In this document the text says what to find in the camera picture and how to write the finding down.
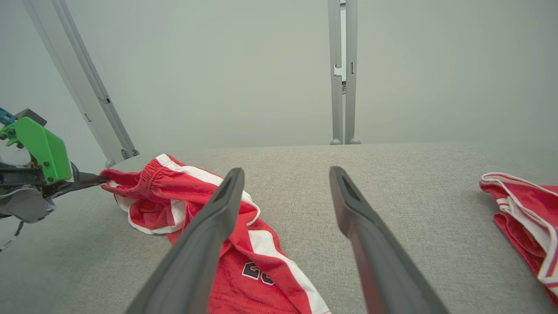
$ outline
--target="white stripe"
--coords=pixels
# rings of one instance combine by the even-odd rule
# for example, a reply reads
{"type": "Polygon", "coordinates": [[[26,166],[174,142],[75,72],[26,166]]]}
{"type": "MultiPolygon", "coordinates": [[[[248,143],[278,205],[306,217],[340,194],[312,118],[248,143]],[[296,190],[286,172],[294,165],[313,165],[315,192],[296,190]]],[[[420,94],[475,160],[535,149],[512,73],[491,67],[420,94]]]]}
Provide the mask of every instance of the white stripe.
{"type": "MultiPolygon", "coordinates": [[[[113,188],[120,186],[115,181],[109,181],[106,184],[110,187],[113,187],[113,188]]],[[[128,223],[132,227],[134,227],[134,228],[140,230],[141,232],[143,232],[144,234],[148,234],[148,235],[170,234],[170,233],[173,233],[177,230],[182,229],[182,227],[184,225],[184,221],[186,219],[185,201],[178,201],[178,200],[174,200],[174,199],[171,200],[171,214],[172,214],[172,218],[175,222],[174,226],[166,226],[166,227],[150,230],[148,228],[145,228],[145,227],[142,227],[142,226],[136,224],[135,222],[132,221],[132,218],[130,217],[130,207],[132,206],[132,204],[134,204],[137,201],[137,199],[124,197],[124,196],[120,196],[120,195],[116,195],[116,194],[114,195],[114,198],[116,199],[116,204],[118,204],[118,206],[123,211],[128,213],[128,223]]]]}
{"type": "Polygon", "coordinates": [[[535,238],[535,240],[537,240],[542,249],[545,252],[548,252],[550,249],[549,231],[541,228],[540,225],[537,225],[535,222],[529,219],[521,209],[517,208],[517,205],[514,202],[509,203],[509,211],[510,215],[512,215],[513,218],[519,221],[523,225],[523,227],[525,227],[525,229],[527,229],[529,233],[531,233],[531,235],[535,238]]]}
{"type": "Polygon", "coordinates": [[[552,293],[558,296],[558,287],[547,287],[552,293]]]}
{"type": "Polygon", "coordinates": [[[287,264],[293,277],[295,277],[300,287],[306,292],[312,314],[323,314],[329,312],[328,306],[325,304],[324,299],[322,299],[308,277],[302,272],[302,270],[300,270],[300,268],[294,261],[288,259],[286,256],[277,251],[277,249],[275,248],[275,243],[273,242],[273,236],[269,231],[248,230],[248,235],[250,236],[250,242],[252,243],[252,249],[254,250],[254,253],[278,258],[284,261],[285,264],[287,264]]]}
{"type": "MultiPolygon", "coordinates": [[[[213,173],[209,173],[203,169],[200,168],[196,168],[194,166],[180,166],[177,163],[175,163],[174,161],[172,161],[169,156],[167,154],[162,154],[157,156],[157,161],[164,167],[167,167],[169,169],[171,169],[172,171],[175,172],[180,172],[180,173],[186,173],[198,180],[201,180],[203,182],[207,182],[213,185],[217,185],[219,186],[221,184],[221,182],[223,182],[223,178],[221,178],[218,175],[215,175],[213,173]]],[[[250,194],[246,193],[246,191],[242,191],[242,198],[241,200],[243,200],[245,203],[252,205],[255,209],[256,209],[256,216],[254,217],[254,219],[250,220],[246,225],[249,226],[251,224],[253,224],[259,217],[259,213],[261,212],[261,210],[259,209],[259,207],[254,204],[254,202],[252,201],[252,197],[250,196],[250,194]]]]}
{"type": "Polygon", "coordinates": [[[498,203],[498,206],[500,207],[501,211],[511,214],[508,205],[509,201],[507,198],[499,198],[496,200],[496,203],[498,203]]]}
{"type": "Polygon", "coordinates": [[[517,207],[523,211],[523,213],[525,215],[528,215],[530,217],[532,217],[533,219],[539,221],[542,225],[546,226],[546,228],[549,231],[549,235],[550,235],[550,245],[548,246],[548,251],[546,254],[545,259],[542,262],[541,265],[541,269],[538,271],[537,274],[537,279],[541,282],[546,281],[547,279],[545,278],[549,278],[553,281],[558,280],[558,274],[554,274],[554,276],[552,277],[546,277],[546,273],[548,272],[549,268],[550,268],[550,264],[553,260],[554,255],[556,254],[556,249],[557,249],[557,244],[558,244],[558,235],[556,234],[556,229],[553,227],[553,225],[551,225],[550,223],[548,223],[547,221],[545,221],[544,219],[542,219],[539,215],[537,215],[536,213],[534,213],[533,211],[529,210],[528,208],[526,208],[525,206],[523,206],[521,204],[521,202],[519,201],[519,199],[506,187],[506,185],[504,184],[504,182],[508,182],[508,183],[512,183],[512,184],[520,184],[520,185],[525,185],[525,186],[529,186],[532,188],[536,188],[539,189],[545,193],[551,194],[553,196],[558,197],[558,194],[549,191],[539,185],[536,185],[534,183],[531,183],[529,181],[523,180],[523,179],[519,179],[517,177],[514,177],[512,175],[509,174],[505,174],[505,173],[487,173],[485,175],[483,175],[480,179],[481,184],[484,185],[497,185],[499,187],[502,187],[509,195],[508,199],[513,201],[513,203],[515,203],[515,205],[517,205],[517,207]]]}

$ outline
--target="robotic arm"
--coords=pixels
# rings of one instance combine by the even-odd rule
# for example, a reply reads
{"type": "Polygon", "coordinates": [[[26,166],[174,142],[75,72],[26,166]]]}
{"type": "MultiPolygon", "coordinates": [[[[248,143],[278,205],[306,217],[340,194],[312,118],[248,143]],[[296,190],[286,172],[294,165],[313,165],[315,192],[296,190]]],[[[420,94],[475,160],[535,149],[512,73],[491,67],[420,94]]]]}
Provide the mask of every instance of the robotic arm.
{"type": "Polygon", "coordinates": [[[80,172],[70,162],[62,139],[45,129],[46,120],[30,109],[11,115],[0,108],[0,140],[27,148],[31,162],[23,167],[0,163],[0,218],[22,222],[44,219],[55,209],[55,197],[108,181],[80,172]]]}

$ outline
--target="gray metal frame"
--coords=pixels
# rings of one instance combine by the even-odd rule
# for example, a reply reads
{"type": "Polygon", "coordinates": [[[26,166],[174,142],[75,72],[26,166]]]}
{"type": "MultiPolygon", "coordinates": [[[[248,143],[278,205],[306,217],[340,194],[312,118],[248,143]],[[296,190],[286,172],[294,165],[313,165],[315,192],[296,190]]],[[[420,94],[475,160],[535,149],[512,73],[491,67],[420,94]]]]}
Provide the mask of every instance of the gray metal frame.
{"type": "Polygon", "coordinates": [[[29,14],[29,17],[31,18],[31,21],[33,22],[33,25],[35,26],[35,29],[37,30],[37,33],[39,33],[39,37],[41,38],[41,41],[43,42],[46,48],[46,51],[49,53],[52,62],[54,63],[55,67],[60,73],[60,76],[62,77],[62,80],[64,81],[64,83],[66,83],[66,87],[68,88],[68,91],[70,92],[72,98],[74,99],[75,104],[78,107],[78,110],[86,117],[86,122],[87,122],[87,126],[89,127],[89,130],[93,133],[93,136],[97,140],[99,147],[103,151],[104,155],[107,157],[108,159],[106,163],[107,168],[113,166],[116,163],[116,161],[114,160],[114,157],[112,157],[113,154],[111,153],[111,149],[108,148],[107,143],[104,141],[103,136],[99,133],[96,125],[90,123],[92,120],[89,118],[89,115],[86,112],[84,104],[81,101],[79,101],[80,97],[78,96],[76,89],[72,84],[69,84],[70,78],[68,77],[67,72],[64,70],[64,66],[62,65],[59,57],[57,56],[56,51],[49,39],[49,36],[47,35],[47,32],[43,27],[39,19],[39,16],[35,11],[33,4],[31,3],[31,0],[22,0],[22,2],[23,5],[25,6],[25,10],[29,14]]]}
{"type": "Polygon", "coordinates": [[[354,137],[355,101],[357,87],[357,26],[358,1],[347,0],[347,95],[345,100],[345,144],[360,144],[354,137]]]}
{"type": "Polygon", "coordinates": [[[122,121],[118,116],[116,108],[114,108],[107,90],[105,89],[103,82],[101,81],[99,73],[97,73],[95,65],[93,65],[93,61],[91,60],[91,57],[89,56],[89,53],[85,48],[85,44],[83,43],[83,40],[79,35],[79,31],[75,25],[74,19],[70,14],[70,10],[68,9],[66,0],[52,0],[52,4],[56,9],[58,18],[60,19],[60,22],[64,27],[64,31],[66,32],[66,35],[70,40],[76,56],[78,57],[79,63],[81,64],[81,67],[83,68],[83,71],[87,76],[87,79],[89,80],[89,83],[91,84],[95,95],[99,99],[101,108],[107,116],[110,125],[114,129],[118,141],[122,145],[122,156],[124,157],[124,159],[128,159],[132,156],[139,155],[140,153],[134,147],[132,139],[130,139],[128,132],[126,132],[126,129],[124,128],[124,125],[122,124],[122,121]]]}
{"type": "Polygon", "coordinates": [[[328,0],[329,13],[329,60],[331,75],[331,118],[333,122],[333,140],[331,145],[343,144],[343,104],[341,82],[343,78],[335,75],[335,68],[340,69],[341,61],[341,5],[339,0],[328,0]]]}

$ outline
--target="white wall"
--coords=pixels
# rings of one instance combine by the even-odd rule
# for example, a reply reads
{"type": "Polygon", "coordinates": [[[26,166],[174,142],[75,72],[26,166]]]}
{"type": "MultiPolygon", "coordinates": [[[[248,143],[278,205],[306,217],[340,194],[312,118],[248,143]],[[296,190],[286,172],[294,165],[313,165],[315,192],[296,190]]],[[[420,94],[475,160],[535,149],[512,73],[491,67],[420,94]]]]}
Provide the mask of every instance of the white wall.
{"type": "Polygon", "coordinates": [[[331,142],[327,1],[68,7],[141,154],[331,142]]]}
{"type": "MultiPolygon", "coordinates": [[[[70,160],[98,173],[106,157],[78,111],[20,0],[0,1],[0,107],[15,114],[30,108],[62,138],[70,160]]],[[[0,155],[16,151],[0,144],[0,155]]]]}
{"type": "Polygon", "coordinates": [[[363,143],[558,148],[558,1],[359,1],[356,92],[363,143]]]}

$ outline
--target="gray fabric surface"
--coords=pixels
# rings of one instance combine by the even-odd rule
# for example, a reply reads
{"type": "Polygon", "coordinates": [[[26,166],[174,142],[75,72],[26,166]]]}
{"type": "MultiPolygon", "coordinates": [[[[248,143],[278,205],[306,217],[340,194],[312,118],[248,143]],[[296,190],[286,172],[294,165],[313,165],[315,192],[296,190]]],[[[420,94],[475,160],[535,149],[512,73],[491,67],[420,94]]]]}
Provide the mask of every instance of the gray fabric surface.
{"type": "MultiPolygon", "coordinates": [[[[142,153],[115,168],[138,171],[142,153]]],[[[365,313],[349,241],[337,228],[328,182],[342,166],[452,313],[551,313],[535,276],[492,220],[478,181],[506,172],[558,184],[552,150],[476,144],[215,149],[169,153],[224,176],[236,166],[261,218],[312,280],[332,313],[365,313]]],[[[100,188],[57,199],[0,254],[2,313],[122,313],[170,245],[131,228],[100,188]]]]}

